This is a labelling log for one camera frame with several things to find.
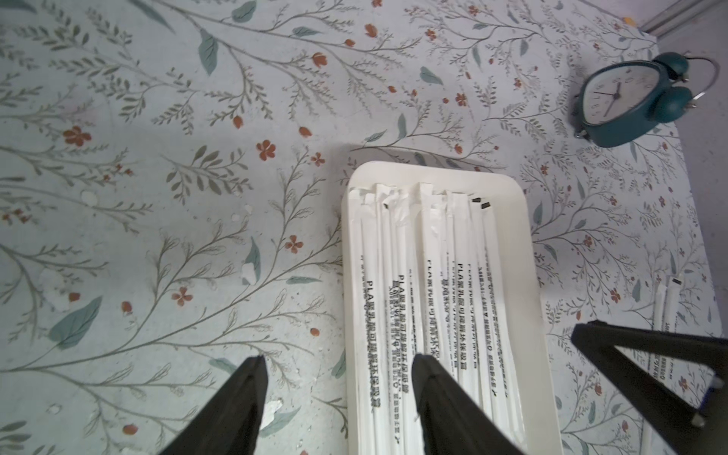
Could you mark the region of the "white storage tray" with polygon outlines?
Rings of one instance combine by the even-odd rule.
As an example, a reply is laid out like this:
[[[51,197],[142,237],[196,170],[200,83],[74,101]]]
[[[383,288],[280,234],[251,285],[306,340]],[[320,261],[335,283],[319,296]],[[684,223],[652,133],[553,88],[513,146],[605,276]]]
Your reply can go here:
[[[350,187],[375,184],[412,190],[419,183],[462,191],[490,202],[495,215],[509,337],[521,393],[527,451],[562,451],[547,342],[540,304],[527,201],[519,183],[505,174],[447,170],[370,161],[351,175]]]

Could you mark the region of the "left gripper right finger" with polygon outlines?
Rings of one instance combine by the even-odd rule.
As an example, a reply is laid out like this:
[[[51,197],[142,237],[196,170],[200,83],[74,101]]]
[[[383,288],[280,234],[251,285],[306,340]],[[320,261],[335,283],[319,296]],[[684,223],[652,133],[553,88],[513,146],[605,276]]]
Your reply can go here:
[[[411,366],[426,455],[520,454],[433,356]]]

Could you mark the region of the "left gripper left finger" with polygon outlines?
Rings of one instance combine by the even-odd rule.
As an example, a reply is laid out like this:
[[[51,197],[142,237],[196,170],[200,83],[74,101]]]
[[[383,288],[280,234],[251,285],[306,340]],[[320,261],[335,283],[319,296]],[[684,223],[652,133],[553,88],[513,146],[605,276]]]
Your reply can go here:
[[[161,454],[254,453],[264,416],[267,385],[265,359],[247,358]]]

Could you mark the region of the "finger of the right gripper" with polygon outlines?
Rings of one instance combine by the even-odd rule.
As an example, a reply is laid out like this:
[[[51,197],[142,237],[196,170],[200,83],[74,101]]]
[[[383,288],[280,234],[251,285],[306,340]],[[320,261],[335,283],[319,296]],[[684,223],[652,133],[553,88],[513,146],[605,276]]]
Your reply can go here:
[[[591,361],[591,322],[574,326],[572,344]],[[650,426],[678,454],[695,454],[703,430],[693,424],[698,410],[621,352],[595,365]]]
[[[713,370],[727,369],[726,339],[630,328],[598,320],[591,322],[593,364],[604,363],[609,356],[619,354],[617,347],[697,363]]]

